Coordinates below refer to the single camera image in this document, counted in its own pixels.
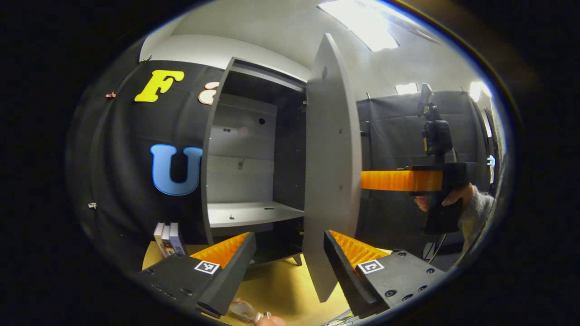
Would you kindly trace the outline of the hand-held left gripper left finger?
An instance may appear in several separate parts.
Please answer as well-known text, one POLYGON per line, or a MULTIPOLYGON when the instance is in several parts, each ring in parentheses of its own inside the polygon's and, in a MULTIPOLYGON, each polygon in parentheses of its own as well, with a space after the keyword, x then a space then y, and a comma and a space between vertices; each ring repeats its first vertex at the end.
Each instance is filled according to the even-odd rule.
POLYGON ((136 274, 136 283, 183 314, 215 318, 229 310, 256 251, 245 232, 195 254, 175 253, 136 274))

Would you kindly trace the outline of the dark grey cabinet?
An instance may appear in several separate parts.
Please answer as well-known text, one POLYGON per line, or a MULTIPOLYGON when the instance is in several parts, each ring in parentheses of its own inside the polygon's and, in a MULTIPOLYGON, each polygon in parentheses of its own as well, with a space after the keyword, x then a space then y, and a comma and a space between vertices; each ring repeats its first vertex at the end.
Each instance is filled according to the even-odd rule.
POLYGON ((203 142, 201 198, 209 244, 250 231, 255 266, 302 265, 303 219, 212 228, 207 204, 275 201, 304 211, 306 81, 233 57, 216 87, 203 142))

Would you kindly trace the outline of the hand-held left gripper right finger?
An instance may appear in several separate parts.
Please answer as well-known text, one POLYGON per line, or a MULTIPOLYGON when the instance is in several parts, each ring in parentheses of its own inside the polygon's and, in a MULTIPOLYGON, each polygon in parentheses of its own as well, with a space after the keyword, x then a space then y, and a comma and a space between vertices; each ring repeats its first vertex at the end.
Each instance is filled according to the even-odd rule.
POLYGON ((363 319, 422 296, 445 272, 406 252, 386 252, 334 230, 324 251, 354 316, 363 319))

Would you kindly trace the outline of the grey blue book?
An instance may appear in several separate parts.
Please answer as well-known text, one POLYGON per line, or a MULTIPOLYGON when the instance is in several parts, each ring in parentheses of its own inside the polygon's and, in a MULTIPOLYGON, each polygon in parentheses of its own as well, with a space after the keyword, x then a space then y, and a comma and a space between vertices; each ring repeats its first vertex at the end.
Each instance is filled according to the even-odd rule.
POLYGON ((184 245, 181 230, 179 229, 178 222, 171 222, 169 225, 169 240, 177 254, 187 255, 187 248, 184 245))

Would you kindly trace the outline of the beige cabinet door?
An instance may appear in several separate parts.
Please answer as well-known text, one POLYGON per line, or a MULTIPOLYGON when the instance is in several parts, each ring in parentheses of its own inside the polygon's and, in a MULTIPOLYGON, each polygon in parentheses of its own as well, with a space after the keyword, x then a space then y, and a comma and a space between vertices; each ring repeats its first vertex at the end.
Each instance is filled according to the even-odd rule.
POLYGON ((320 302, 336 287, 324 234, 354 236, 361 198, 361 136, 356 96, 335 39, 325 33, 306 84, 303 256, 320 302))

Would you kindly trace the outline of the large ceiling light panel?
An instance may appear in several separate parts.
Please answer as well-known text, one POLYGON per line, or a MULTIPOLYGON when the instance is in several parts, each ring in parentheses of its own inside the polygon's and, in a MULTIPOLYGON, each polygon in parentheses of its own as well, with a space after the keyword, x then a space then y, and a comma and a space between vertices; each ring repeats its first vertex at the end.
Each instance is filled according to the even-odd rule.
POLYGON ((344 25, 371 52, 396 49, 400 44, 388 31, 386 20, 356 0, 334 0, 317 5, 333 19, 344 25))

